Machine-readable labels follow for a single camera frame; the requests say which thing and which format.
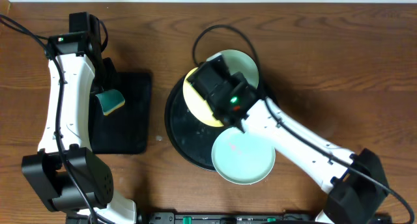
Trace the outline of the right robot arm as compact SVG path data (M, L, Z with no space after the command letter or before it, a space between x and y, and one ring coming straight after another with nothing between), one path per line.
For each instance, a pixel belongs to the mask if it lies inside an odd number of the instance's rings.
M271 99L261 99L241 73L210 78L207 100L216 117L232 125L212 148L214 167L228 181L264 179L279 152L328 195L317 222L368 223L387 197L387 179L374 152L355 154L319 137Z

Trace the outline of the yellow plate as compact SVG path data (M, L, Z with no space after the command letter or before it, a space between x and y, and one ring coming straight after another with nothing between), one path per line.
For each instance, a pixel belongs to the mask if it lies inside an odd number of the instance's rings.
M186 103L187 108L190 110L191 114L203 124L207 126L220 128L223 127L223 124L214 118L213 112L209 107L206 100L204 100L198 92L191 86L190 82L187 80L195 71L197 67L190 70L182 84L182 93L184 97L184 101Z

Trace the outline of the light green plate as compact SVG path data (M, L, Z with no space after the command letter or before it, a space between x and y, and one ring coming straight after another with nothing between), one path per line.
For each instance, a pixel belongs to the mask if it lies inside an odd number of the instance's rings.
M221 177L234 184L251 185L271 172L276 151L262 137L228 128L214 141L211 158Z
M235 49L226 49L210 56L206 59L206 62L214 60L220 55L223 57L230 74L240 72L251 86L258 87L259 71L255 61L248 54Z

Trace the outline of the green yellow sponge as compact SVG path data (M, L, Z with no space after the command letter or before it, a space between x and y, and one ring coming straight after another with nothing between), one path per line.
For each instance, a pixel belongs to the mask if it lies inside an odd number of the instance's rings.
M124 96L120 91L115 89L101 92L96 97L98 98L104 116L108 116L125 104Z

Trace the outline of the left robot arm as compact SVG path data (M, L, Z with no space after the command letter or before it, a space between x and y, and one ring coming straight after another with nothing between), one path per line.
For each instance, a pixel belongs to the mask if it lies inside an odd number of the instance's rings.
M48 116L22 173L47 210L64 212L68 223L139 223L136 203L115 189L100 155L144 151L151 80L116 72L103 47L99 33L87 30L48 39Z

